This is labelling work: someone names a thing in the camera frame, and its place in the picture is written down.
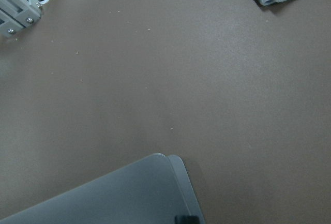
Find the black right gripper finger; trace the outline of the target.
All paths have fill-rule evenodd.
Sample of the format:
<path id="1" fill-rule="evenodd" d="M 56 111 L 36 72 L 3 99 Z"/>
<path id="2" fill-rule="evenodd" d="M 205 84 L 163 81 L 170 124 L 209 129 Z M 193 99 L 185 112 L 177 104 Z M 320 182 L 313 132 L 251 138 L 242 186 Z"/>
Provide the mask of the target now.
<path id="1" fill-rule="evenodd" d="M 200 224 L 200 219 L 198 216 L 189 215 L 187 216 L 187 224 Z"/>
<path id="2" fill-rule="evenodd" d="M 174 218 L 175 224 L 186 224 L 187 222 L 187 216 L 186 215 L 177 215 Z"/>

